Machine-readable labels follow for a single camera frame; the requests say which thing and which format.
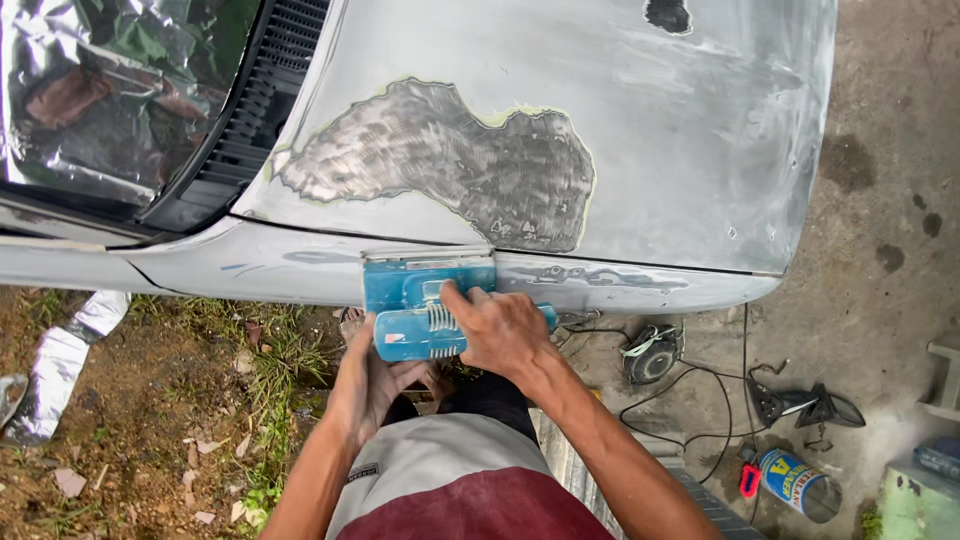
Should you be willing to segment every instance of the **concrete floor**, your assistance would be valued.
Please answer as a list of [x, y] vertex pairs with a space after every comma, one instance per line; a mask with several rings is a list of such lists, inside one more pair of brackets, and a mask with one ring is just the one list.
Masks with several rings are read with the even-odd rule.
[[[824, 382], [867, 419], [855, 430], [827, 425], [827, 452], [804, 449], [816, 427], [783, 419], [757, 437], [760, 449], [793, 449], [839, 479], [840, 514], [814, 525], [772, 496], [761, 497], [755, 525], [773, 539], [858, 538], [859, 512], [876, 497], [884, 465], [926, 437], [957, 425], [920, 412], [936, 377], [925, 352], [938, 335], [960, 331], [960, 3], [956, 0], [840, 0], [827, 133], [804, 236], [779, 289], [750, 304], [749, 365], [774, 388]], [[686, 317], [687, 359], [726, 373], [743, 360], [744, 307]], [[637, 321], [609, 317], [616, 328]], [[564, 345], [611, 410], [664, 386], [636, 391], [620, 376], [616, 334], [576, 335]], [[675, 367], [668, 378], [681, 372]], [[748, 431], [743, 388], [724, 380], [733, 428]], [[675, 418], [687, 435], [726, 432], [716, 380], [687, 376], [647, 410]], [[739, 441], [708, 488], [749, 520], [753, 502], [736, 483]], [[723, 439], [700, 439], [685, 455], [694, 477], [707, 473]]]

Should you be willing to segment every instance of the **person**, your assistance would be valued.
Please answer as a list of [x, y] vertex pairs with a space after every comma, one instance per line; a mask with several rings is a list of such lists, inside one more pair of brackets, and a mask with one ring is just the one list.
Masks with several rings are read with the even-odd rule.
[[550, 475], [524, 396], [563, 431], [630, 538], [722, 538], [569, 367], [529, 296], [468, 296], [451, 282], [441, 291], [467, 338], [461, 360], [486, 373], [430, 416], [400, 396], [425, 362], [371, 354], [366, 315], [261, 538], [610, 538]]

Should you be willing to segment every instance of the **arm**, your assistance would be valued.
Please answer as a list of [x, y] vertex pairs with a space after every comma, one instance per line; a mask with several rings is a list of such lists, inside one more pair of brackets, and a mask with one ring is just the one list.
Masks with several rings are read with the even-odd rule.
[[446, 284], [442, 299], [467, 337], [467, 364], [512, 381], [564, 432], [616, 521], [635, 539], [720, 539], [720, 531], [665, 468], [613, 418], [549, 340], [526, 294]]
[[373, 316], [350, 341], [323, 420], [307, 438], [261, 539], [323, 538], [353, 460], [399, 393], [426, 372], [423, 362], [391, 366], [368, 354]]

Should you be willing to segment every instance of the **car hood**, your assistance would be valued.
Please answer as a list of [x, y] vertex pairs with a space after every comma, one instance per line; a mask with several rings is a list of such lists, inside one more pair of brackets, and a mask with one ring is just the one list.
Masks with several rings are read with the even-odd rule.
[[781, 274], [835, 0], [334, 1], [231, 210], [278, 225]]

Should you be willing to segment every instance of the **blue sander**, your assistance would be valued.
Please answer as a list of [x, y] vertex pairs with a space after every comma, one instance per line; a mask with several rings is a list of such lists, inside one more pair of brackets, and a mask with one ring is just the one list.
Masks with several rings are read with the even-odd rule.
[[[416, 252], [381, 250], [362, 259], [364, 309], [376, 313], [373, 343], [388, 362], [456, 356], [467, 339], [440, 302], [440, 288], [453, 280], [461, 294], [473, 287], [496, 289], [490, 246], [423, 248]], [[553, 331], [557, 313], [538, 305]]]

